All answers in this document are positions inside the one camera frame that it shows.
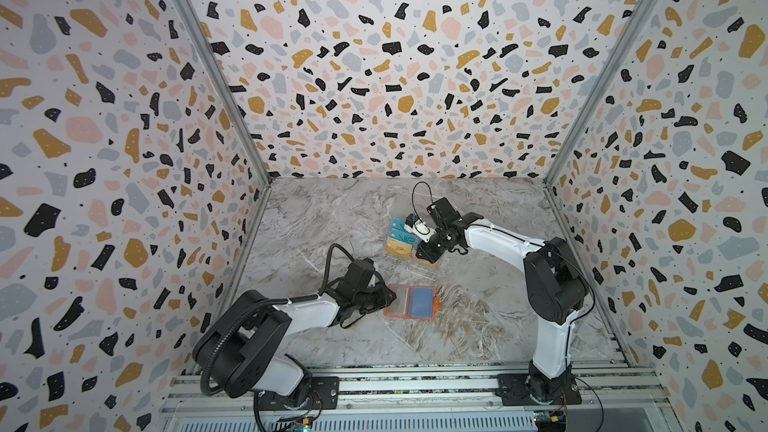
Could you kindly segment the orange card holder wallet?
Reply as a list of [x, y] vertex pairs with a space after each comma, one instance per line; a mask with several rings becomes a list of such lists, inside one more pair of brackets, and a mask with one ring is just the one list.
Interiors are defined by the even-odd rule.
[[440, 310], [434, 287], [393, 284], [390, 289], [396, 298], [384, 309], [386, 317], [433, 321]]

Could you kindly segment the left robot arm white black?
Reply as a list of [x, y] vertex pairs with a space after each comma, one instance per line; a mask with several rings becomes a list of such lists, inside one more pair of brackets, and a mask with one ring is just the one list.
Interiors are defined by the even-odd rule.
[[270, 394], [298, 408], [312, 392], [312, 373], [289, 355], [277, 354], [289, 336], [343, 326], [352, 315], [364, 317], [397, 298], [370, 258], [353, 259], [344, 276], [323, 279], [318, 292], [270, 299], [255, 290], [243, 293], [193, 349], [205, 396], [248, 392]]

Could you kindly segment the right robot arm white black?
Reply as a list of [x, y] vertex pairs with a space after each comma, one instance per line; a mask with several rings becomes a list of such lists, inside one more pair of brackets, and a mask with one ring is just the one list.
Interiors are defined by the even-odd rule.
[[421, 240], [417, 258], [435, 264], [447, 252], [479, 250], [524, 273], [528, 303], [538, 316], [527, 394], [542, 404], [564, 396], [573, 383], [573, 325], [590, 293], [567, 241], [528, 237], [474, 212], [462, 215], [445, 197], [430, 204], [427, 212], [432, 227], [415, 217], [407, 222], [407, 229]]

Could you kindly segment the gold card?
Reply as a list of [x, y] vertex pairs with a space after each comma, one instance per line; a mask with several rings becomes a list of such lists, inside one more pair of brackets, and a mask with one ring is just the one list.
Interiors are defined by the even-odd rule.
[[437, 263], [432, 263], [432, 262], [429, 262], [426, 259], [419, 258], [419, 257], [416, 256], [415, 253], [413, 253], [411, 255], [411, 260], [414, 263], [416, 263], [417, 265], [421, 266], [421, 267], [426, 267], [426, 268], [430, 268], [430, 269], [436, 269], [438, 267]]
[[407, 238], [405, 241], [399, 238], [388, 237], [385, 250], [392, 255], [409, 260], [412, 256], [414, 242]]

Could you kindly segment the teal card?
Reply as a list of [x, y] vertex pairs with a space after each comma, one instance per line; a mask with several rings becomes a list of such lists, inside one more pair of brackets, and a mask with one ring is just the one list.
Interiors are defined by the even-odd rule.
[[390, 233], [406, 233], [405, 220], [397, 217], [393, 217], [391, 220]]
[[390, 238], [402, 244], [413, 246], [417, 242], [417, 237], [403, 228], [392, 227], [389, 232]]

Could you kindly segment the teal card back left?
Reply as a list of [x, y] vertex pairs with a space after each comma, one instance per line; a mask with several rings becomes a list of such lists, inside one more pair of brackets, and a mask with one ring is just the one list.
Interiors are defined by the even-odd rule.
[[393, 217], [391, 220], [390, 233], [406, 233], [405, 220], [397, 217]]

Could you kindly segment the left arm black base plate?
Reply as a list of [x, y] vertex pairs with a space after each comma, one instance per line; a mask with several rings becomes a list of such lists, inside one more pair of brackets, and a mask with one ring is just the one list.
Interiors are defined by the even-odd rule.
[[335, 410], [339, 398], [340, 378], [321, 376], [304, 379], [288, 396], [276, 392], [258, 392], [261, 411]]

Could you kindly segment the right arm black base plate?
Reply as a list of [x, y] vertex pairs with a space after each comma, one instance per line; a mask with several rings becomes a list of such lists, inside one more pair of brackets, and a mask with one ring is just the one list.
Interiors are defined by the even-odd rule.
[[500, 374], [497, 383], [495, 395], [504, 406], [557, 407], [582, 403], [575, 378], [568, 371], [555, 379], [538, 373]]

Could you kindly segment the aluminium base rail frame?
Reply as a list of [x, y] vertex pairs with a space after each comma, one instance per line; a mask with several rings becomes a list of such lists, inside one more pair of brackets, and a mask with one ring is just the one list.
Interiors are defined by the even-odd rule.
[[521, 363], [317, 369], [312, 406], [261, 395], [205, 397], [179, 376], [160, 409], [165, 431], [678, 431], [655, 373], [615, 362], [578, 363], [573, 383], [543, 404]]

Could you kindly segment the right aluminium corner post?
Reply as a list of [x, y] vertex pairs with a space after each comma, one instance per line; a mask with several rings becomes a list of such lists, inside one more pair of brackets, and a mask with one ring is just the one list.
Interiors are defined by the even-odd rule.
[[620, 69], [620, 66], [629, 55], [634, 41], [639, 37], [643, 28], [649, 23], [653, 8], [657, 2], [658, 0], [638, 0], [633, 15], [628, 19], [624, 30], [619, 36], [614, 48], [611, 50], [602, 71], [596, 79], [594, 87], [587, 95], [587, 99], [581, 111], [571, 124], [563, 145], [544, 179], [544, 184], [547, 188], [552, 187], [555, 184], [558, 175], [565, 169], [581, 136], [585, 133], [591, 119], [597, 112], [603, 94], [611, 84], [613, 76]]

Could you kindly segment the aluminium corner post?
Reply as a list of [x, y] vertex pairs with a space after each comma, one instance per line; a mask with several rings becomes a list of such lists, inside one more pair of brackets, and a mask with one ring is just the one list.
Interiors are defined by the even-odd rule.
[[639, 37], [643, 28], [649, 23], [653, 8], [657, 2], [658, 0], [638, 0], [633, 15], [628, 19], [624, 30], [619, 36], [614, 48], [611, 50], [602, 71], [596, 79], [594, 87], [587, 95], [587, 99], [581, 111], [571, 124], [563, 145], [544, 179], [544, 184], [547, 188], [552, 187], [555, 184], [558, 175], [565, 169], [581, 136], [585, 133], [591, 119], [597, 112], [603, 94], [611, 84], [613, 76], [620, 69], [620, 66], [629, 55], [634, 41]]
[[203, 28], [194, 11], [191, 1], [171, 0], [171, 2], [177, 9], [180, 20], [184, 24], [184, 28], [190, 37], [191, 43], [212, 82], [213, 89], [222, 99], [224, 110], [228, 114], [231, 124], [234, 126], [238, 138], [247, 153], [249, 163], [254, 169], [257, 183], [262, 188], [268, 189], [270, 187], [270, 179], [264, 167], [262, 158], [259, 155], [255, 142], [243, 120], [242, 114], [240, 113], [234, 96], [226, 82], [225, 76], [214, 58], [211, 45], [204, 35]]

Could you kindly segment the left aluminium corner post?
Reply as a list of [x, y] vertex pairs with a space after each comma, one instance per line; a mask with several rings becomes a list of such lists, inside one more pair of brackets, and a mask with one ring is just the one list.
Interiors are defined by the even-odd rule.
[[234, 96], [226, 82], [225, 76], [214, 58], [211, 45], [204, 35], [203, 28], [194, 11], [191, 1], [171, 0], [171, 2], [177, 9], [180, 20], [184, 24], [184, 28], [190, 37], [191, 43], [212, 82], [213, 89], [222, 99], [224, 110], [228, 114], [231, 124], [234, 126], [238, 138], [247, 153], [249, 163], [254, 169], [257, 183], [262, 188], [268, 189], [270, 187], [270, 179], [264, 167], [262, 158], [259, 155], [255, 142], [243, 120], [242, 114], [240, 113]]

